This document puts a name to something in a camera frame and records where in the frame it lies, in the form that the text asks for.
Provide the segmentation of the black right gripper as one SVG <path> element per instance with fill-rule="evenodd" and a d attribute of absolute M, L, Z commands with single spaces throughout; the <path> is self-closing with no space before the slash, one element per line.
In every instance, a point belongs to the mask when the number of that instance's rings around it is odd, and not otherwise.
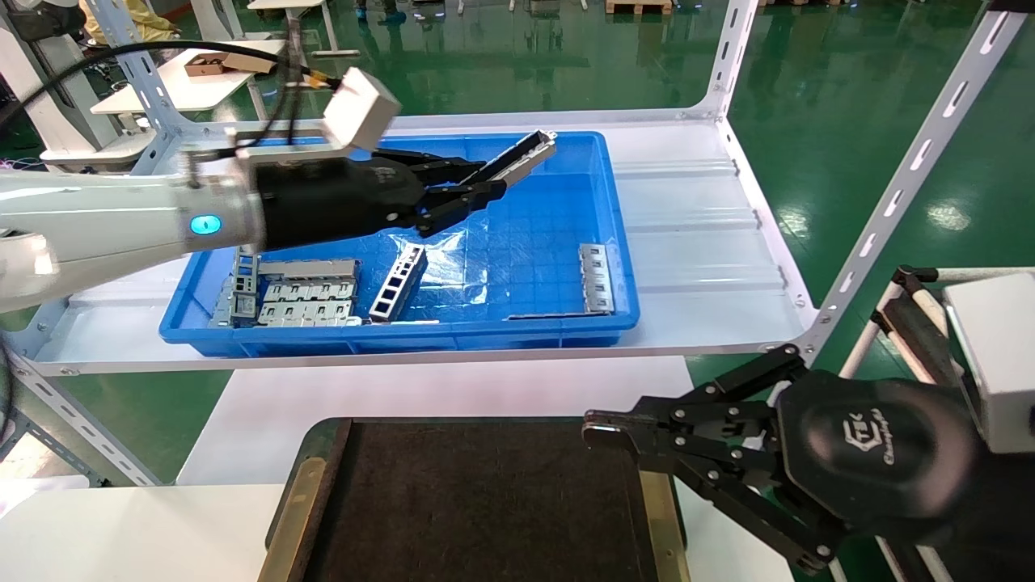
<path fill-rule="evenodd" d="M 780 345 L 686 394 L 643 395 L 628 411 L 587 411 L 584 442 L 629 452 L 640 469 L 679 479 L 809 574 L 835 560 L 842 533 L 809 527 L 755 492 L 711 457 L 727 445 L 678 432 L 757 435 L 779 419 L 786 475 L 847 529 L 911 542 L 946 533 L 983 460 L 958 394 L 901 378 L 808 371 L 797 346 Z M 795 382 L 775 406 L 755 400 L 783 381 Z"/>

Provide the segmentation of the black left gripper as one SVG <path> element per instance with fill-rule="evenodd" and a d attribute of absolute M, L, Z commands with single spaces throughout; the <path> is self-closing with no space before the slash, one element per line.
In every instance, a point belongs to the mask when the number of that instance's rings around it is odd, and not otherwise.
<path fill-rule="evenodd" d="M 376 234 L 415 209 L 418 235 L 434 236 L 503 198 L 506 181 L 474 180 L 485 165 L 400 149 L 378 149 L 369 161 L 264 163 L 255 168 L 263 248 L 278 251 Z"/>

